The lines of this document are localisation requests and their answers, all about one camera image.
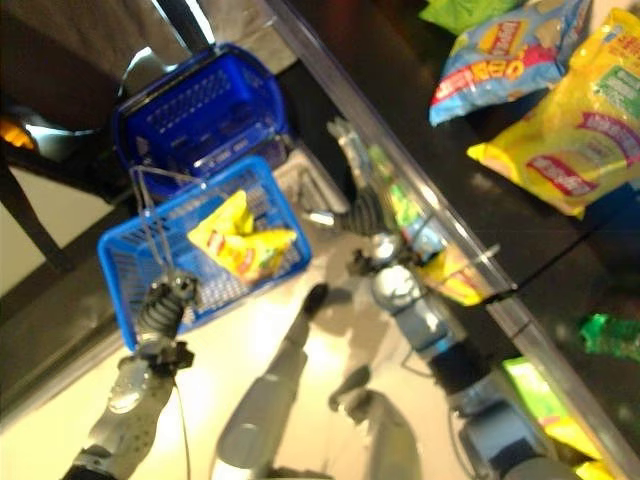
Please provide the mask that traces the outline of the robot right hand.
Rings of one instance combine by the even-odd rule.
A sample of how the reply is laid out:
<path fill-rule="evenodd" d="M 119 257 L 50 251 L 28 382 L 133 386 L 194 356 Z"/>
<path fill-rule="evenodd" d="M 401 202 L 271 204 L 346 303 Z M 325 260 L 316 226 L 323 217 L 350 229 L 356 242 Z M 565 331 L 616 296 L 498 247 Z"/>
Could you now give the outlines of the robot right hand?
<path fill-rule="evenodd" d="M 388 187 L 365 143 L 342 117 L 329 121 L 327 130 L 341 148 L 356 187 L 355 199 L 349 208 L 331 214 L 332 226 L 363 237 L 397 233 L 399 227 Z"/>

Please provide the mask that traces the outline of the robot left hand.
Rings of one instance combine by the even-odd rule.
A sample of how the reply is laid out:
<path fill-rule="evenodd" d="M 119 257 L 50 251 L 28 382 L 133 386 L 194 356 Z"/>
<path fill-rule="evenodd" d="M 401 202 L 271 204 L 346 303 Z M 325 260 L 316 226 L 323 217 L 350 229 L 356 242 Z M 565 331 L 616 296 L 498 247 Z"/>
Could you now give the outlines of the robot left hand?
<path fill-rule="evenodd" d="M 192 273 L 172 270 L 154 280 L 136 317 L 139 345 L 173 341 L 188 308 L 199 302 L 200 282 Z"/>

